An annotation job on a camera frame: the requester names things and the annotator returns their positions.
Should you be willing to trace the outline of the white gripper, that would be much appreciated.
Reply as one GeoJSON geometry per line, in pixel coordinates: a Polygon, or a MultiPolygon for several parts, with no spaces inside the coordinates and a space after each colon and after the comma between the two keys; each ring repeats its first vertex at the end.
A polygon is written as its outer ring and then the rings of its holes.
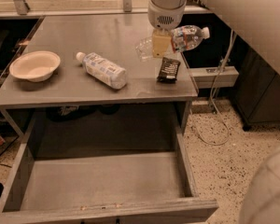
{"type": "Polygon", "coordinates": [[[169,9],[156,6],[152,1],[148,2],[148,20],[156,28],[152,33],[152,54],[155,58],[161,58],[169,54],[171,49],[171,36],[167,30],[176,28],[182,20],[186,4],[169,9]]]}

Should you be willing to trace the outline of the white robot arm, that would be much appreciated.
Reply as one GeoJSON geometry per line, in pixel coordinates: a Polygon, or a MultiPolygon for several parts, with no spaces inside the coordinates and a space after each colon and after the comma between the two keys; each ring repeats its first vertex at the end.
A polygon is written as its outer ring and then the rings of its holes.
{"type": "MultiPolygon", "coordinates": [[[[280,76],[280,0],[201,0],[280,76]]],[[[153,27],[173,29],[186,0],[148,0],[153,27]]],[[[239,224],[280,224],[280,145],[256,171],[239,224]]]]}

